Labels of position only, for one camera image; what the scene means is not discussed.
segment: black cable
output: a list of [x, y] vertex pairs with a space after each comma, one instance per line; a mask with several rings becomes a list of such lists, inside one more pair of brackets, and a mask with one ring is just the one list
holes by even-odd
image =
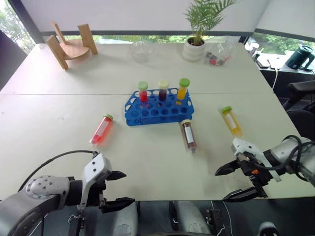
[[314, 80], [315, 80], [315, 73], [314, 73], [314, 70], [312, 70], [312, 73], [313, 73], [313, 75], [314, 75]]
[[315, 142], [311, 141], [311, 142], [302, 143], [300, 138], [298, 138], [295, 135], [289, 135], [289, 136], [285, 137], [285, 139], [288, 139], [288, 138], [296, 139], [296, 141], [298, 143], [298, 146], [296, 146], [291, 151], [290, 155], [288, 156], [288, 158], [283, 163], [281, 163], [280, 165], [274, 166], [274, 167], [265, 167], [265, 166], [259, 165], [258, 163], [254, 163], [254, 165], [255, 165], [255, 167], [257, 167], [258, 169], [261, 169], [261, 170], [276, 171], [276, 170], [282, 169], [286, 165], [288, 165], [290, 163], [290, 161], [292, 160], [292, 158], [294, 157], [295, 152], [298, 151], [297, 152], [297, 157], [296, 157], [296, 162], [295, 162], [295, 167], [294, 167], [294, 172], [295, 172], [297, 177], [299, 177], [300, 179], [302, 179], [304, 181], [307, 181], [307, 179], [305, 179], [304, 177], [302, 177], [299, 174], [299, 166], [300, 166], [300, 160], [301, 160], [301, 155], [302, 155], [302, 147], [306, 146], [306, 145], [310, 145], [310, 144], [315, 144]]
[[93, 154], [93, 158], [96, 157], [96, 155], [98, 154], [97, 151], [89, 151], [89, 150], [75, 150], [75, 151], [67, 151], [67, 152], [64, 152], [62, 154], [59, 154], [47, 161], [45, 161], [43, 164], [41, 164], [36, 170], [34, 170], [27, 178], [26, 180], [22, 183], [21, 187], [19, 188], [19, 191], [21, 191], [24, 186], [27, 184], [27, 182], [30, 180], [30, 178], [37, 172], [39, 171], [41, 168], [43, 168], [44, 166], [46, 166], [47, 164], [49, 164], [50, 162], [52, 162], [53, 160], [56, 160], [57, 158], [59, 157], [62, 157], [62, 156], [65, 156], [65, 155], [69, 155], [69, 154], [72, 154], [72, 153], [78, 153], [78, 152], [84, 152], [84, 153], [92, 153]]
[[[311, 142], [307, 142], [307, 143], [303, 143], [302, 144], [302, 147], [303, 146], [306, 146], [306, 145], [310, 145], [310, 144], [315, 144], [314, 141], [311, 141]], [[255, 167], [257, 167], [257, 169], [261, 169], [261, 170], [267, 170], [267, 171], [276, 171], [276, 170], [280, 170], [284, 167], [286, 167], [286, 165], [289, 164], [289, 162], [292, 160], [292, 158], [294, 157], [294, 154], [295, 152], [298, 150], [298, 146], [296, 146], [292, 152], [290, 153], [290, 155], [288, 156], [288, 158], [283, 162], [281, 163], [280, 165], [278, 166], [274, 166], [274, 167], [265, 167], [265, 166], [262, 166], [262, 165], [259, 165], [257, 163], [254, 163]]]

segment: white table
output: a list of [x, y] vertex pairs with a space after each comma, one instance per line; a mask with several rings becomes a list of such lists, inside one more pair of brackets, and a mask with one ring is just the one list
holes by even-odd
[[[192, 94], [195, 108], [194, 155], [185, 148], [178, 123], [129, 127], [123, 114], [129, 95], [0, 95], [0, 199], [15, 193], [24, 179], [47, 159], [75, 149], [94, 149], [88, 141], [104, 113], [115, 124], [104, 146], [97, 148], [114, 170], [127, 177], [107, 182], [105, 196], [137, 200], [220, 200], [251, 186], [240, 170], [215, 177], [234, 160], [233, 140], [218, 109], [230, 105], [244, 139], [266, 150], [289, 134], [298, 134], [274, 94]], [[61, 157], [36, 175], [80, 178], [89, 154]], [[315, 195], [310, 183], [281, 176], [265, 187], [270, 198]]]
[[97, 56], [70, 61], [64, 71], [48, 46], [38, 44], [0, 94], [131, 94], [140, 80], [156, 89], [160, 79], [167, 79], [172, 88], [182, 77], [190, 79], [191, 94], [272, 93], [241, 43], [223, 66], [185, 61], [181, 48], [182, 44], [155, 44], [150, 60], [136, 63], [129, 45], [98, 44]]

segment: yellow cap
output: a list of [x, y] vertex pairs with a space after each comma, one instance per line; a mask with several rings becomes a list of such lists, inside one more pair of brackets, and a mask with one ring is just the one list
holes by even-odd
[[167, 89], [168, 86], [169, 86], [169, 84], [168, 84], [168, 81], [167, 81], [167, 80], [160, 80], [160, 81], [158, 82], [158, 87], [159, 87], [160, 89]]
[[181, 122], [181, 125], [185, 124], [185, 123], [191, 123], [191, 119], [185, 119]]

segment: window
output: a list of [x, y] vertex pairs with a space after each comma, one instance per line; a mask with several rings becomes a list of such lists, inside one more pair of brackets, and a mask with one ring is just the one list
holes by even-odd
[[253, 42], [259, 44], [259, 48], [257, 50], [262, 51], [260, 54], [261, 57], [265, 57], [266, 59], [277, 58], [281, 61], [282, 65], [301, 44], [308, 45], [315, 50], [315, 43], [313, 42], [263, 33], [254, 33], [249, 38], [245, 48]]
[[[66, 40], [78, 39], [81, 36], [64, 36]], [[140, 40], [151, 43], [184, 43], [187, 35], [94, 35], [95, 43], [134, 43]], [[204, 39], [213, 38], [214, 36], [205, 36]]]
[[7, 0], [0, 0], [0, 30], [27, 54], [35, 46], [32, 37]]

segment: white wall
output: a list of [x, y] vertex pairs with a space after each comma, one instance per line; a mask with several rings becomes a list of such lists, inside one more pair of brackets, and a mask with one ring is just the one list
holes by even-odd
[[[40, 31], [78, 30], [190, 30], [184, 13], [190, 0], [22, 0]], [[268, 0], [238, 0], [223, 12], [213, 30], [253, 32]]]
[[315, 0], [270, 0], [258, 29], [315, 37]]

